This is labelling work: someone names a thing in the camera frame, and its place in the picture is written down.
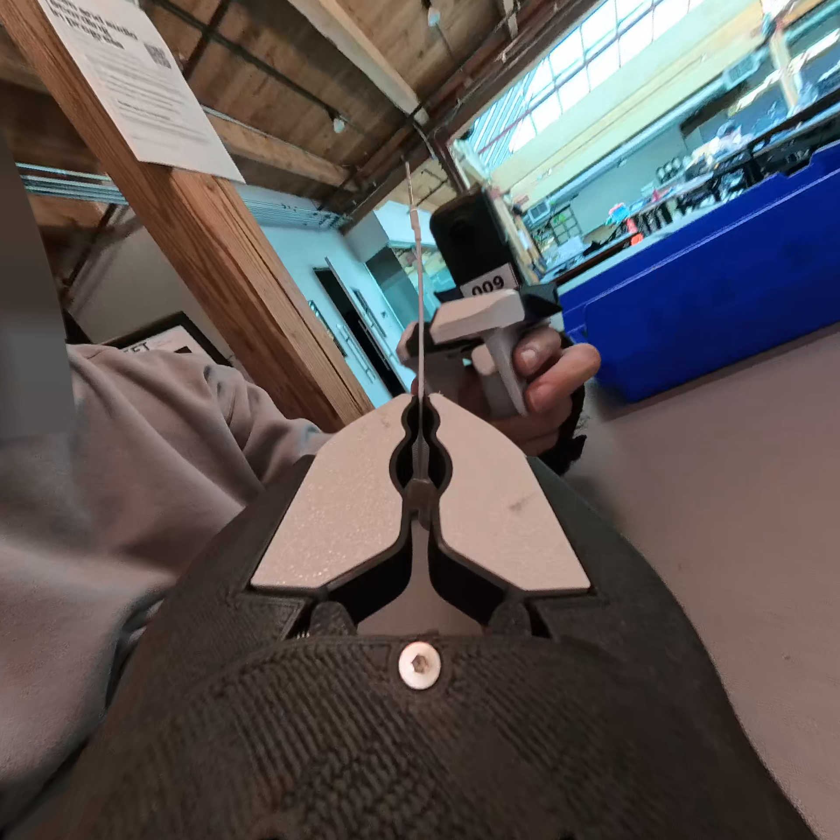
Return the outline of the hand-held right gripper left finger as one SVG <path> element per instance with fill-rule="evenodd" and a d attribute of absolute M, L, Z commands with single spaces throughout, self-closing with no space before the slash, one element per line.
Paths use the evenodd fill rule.
<path fill-rule="evenodd" d="M 403 496 L 391 467 L 411 404 L 400 395 L 320 448 L 255 569 L 255 589 L 334 592 L 397 545 Z"/>

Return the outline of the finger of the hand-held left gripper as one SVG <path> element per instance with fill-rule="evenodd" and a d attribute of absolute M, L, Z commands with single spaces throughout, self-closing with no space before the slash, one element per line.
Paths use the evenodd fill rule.
<path fill-rule="evenodd" d="M 501 289 L 441 304 L 428 331 L 435 344 L 450 343 L 504 329 L 524 319 L 518 292 Z"/>
<path fill-rule="evenodd" d="M 400 364 L 412 372 L 420 372 L 420 343 L 423 339 L 424 371 L 433 367 L 462 360 L 475 348 L 474 339 L 435 341 L 431 334 L 431 322 L 414 321 L 408 325 L 396 345 L 395 353 Z"/>

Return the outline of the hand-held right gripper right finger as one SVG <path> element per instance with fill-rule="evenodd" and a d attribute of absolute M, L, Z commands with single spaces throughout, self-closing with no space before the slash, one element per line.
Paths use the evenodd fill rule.
<path fill-rule="evenodd" d="M 520 448 L 440 394 L 429 399 L 444 456 L 443 547 L 487 579 L 528 595 L 583 593 L 590 579 Z"/>

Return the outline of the thin white plastic stick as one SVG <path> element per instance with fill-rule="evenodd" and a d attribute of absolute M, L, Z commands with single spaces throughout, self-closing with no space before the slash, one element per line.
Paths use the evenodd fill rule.
<path fill-rule="evenodd" d="M 424 266 L 423 235 L 419 222 L 417 204 L 414 198 L 412 170 L 405 161 L 406 184 L 408 190 L 409 218 L 414 235 L 414 253 L 417 276 L 418 315 L 417 337 L 417 373 L 416 373 L 416 418 L 417 436 L 413 451 L 413 479 L 408 485 L 408 496 L 416 512 L 416 520 L 421 529 L 431 531 L 432 507 L 435 486 L 428 475 L 429 449 L 424 432 L 425 408 L 425 309 L 424 309 Z"/>

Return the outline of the blue plastic bin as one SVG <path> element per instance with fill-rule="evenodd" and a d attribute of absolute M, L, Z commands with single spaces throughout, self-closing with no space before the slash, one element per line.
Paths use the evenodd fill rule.
<path fill-rule="evenodd" d="M 563 325 L 635 403 L 839 319 L 838 142 L 559 293 Z"/>

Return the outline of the person's left forearm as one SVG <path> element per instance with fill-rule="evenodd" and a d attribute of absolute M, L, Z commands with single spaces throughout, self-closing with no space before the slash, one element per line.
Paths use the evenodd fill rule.
<path fill-rule="evenodd" d="M 207 543 L 330 435 L 200 354 L 69 345 L 69 432 L 2 443 L 2 812 L 98 725 L 120 655 Z"/>

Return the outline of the grey desk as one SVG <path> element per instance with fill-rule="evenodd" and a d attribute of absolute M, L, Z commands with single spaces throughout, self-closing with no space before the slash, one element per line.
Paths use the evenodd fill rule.
<path fill-rule="evenodd" d="M 839 834 L 834 324 L 634 404 L 587 384 L 567 482 L 675 594 L 763 761 Z"/>

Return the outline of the person's left hand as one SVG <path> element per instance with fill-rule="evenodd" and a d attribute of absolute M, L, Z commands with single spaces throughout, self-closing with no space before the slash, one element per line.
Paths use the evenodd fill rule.
<path fill-rule="evenodd" d="M 573 439 L 585 384 L 600 370 L 601 355 L 588 343 L 568 343 L 546 325 L 523 336 L 512 360 L 527 385 L 525 415 L 492 420 L 478 375 L 471 368 L 465 369 L 458 404 L 490 422 L 526 456 L 547 457 L 560 441 Z"/>

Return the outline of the black framed marker sign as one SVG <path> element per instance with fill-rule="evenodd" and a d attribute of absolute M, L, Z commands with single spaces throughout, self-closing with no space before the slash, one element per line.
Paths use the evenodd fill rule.
<path fill-rule="evenodd" d="M 231 361 L 183 311 L 154 320 L 102 344 L 130 354 L 153 350 L 201 354 L 216 364 L 232 366 Z"/>

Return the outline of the wooden pillar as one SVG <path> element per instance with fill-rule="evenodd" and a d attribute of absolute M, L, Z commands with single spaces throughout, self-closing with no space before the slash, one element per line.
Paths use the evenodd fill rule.
<path fill-rule="evenodd" d="M 38 2 L 2 24 L 254 382 L 280 410 L 339 431 L 373 409 L 234 185 L 139 161 Z"/>

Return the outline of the white paper notice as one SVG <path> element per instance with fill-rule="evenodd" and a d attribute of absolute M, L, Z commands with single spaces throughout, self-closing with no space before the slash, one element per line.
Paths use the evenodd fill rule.
<path fill-rule="evenodd" d="M 139 5 L 38 5 L 138 161 L 245 182 Z"/>

